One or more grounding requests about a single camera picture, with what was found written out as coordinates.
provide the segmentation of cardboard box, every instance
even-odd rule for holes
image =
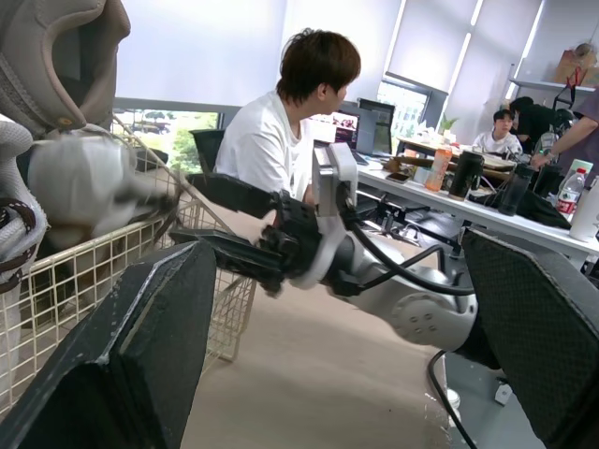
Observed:
[[[587,75],[587,70],[597,64],[597,55],[590,51],[582,57],[577,57],[574,51],[566,50],[562,54],[562,59],[555,70],[554,82],[565,84],[568,77],[574,82],[574,75],[578,70],[578,85]]]
[[[587,69],[587,74],[580,85],[584,87],[599,87],[599,67]]]

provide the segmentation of shelf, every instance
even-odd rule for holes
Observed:
[[[558,93],[561,91],[565,84],[559,82],[548,82],[548,81],[524,81],[524,80],[510,80],[519,87],[526,87],[528,89],[536,89],[539,91],[552,91]],[[577,94],[590,94],[594,92],[594,87],[581,87],[577,86]]]

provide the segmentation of keyboard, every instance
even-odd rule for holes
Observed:
[[[364,159],[362,156],[360,156],[357,152],[352,152],[352,155],[354,156],[354,160],[356,161],[356,164],[358,164],[360,166],[368,165],[368,161],[366,159]]]

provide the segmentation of black foam pad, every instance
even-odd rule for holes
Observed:
[[[0,425],[0,447],[179,448],[206,352],[216,265],[205,242],[128,267]]]
[[[599,293],[527,240],[467,229],[462,247],[490,348],[534,433],[549,448],[587,447],[599,428]]]

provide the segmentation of orange bottle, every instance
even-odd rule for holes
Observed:
[[[427,178],[425,184],[426,188],[433,191],[439,192],[441,185],[443,184],[443,178],[446,175],[447,166],[451,161],[453,152],[450,149],[440,148],[434,154],[434,161],[432,162],[431,174]]]

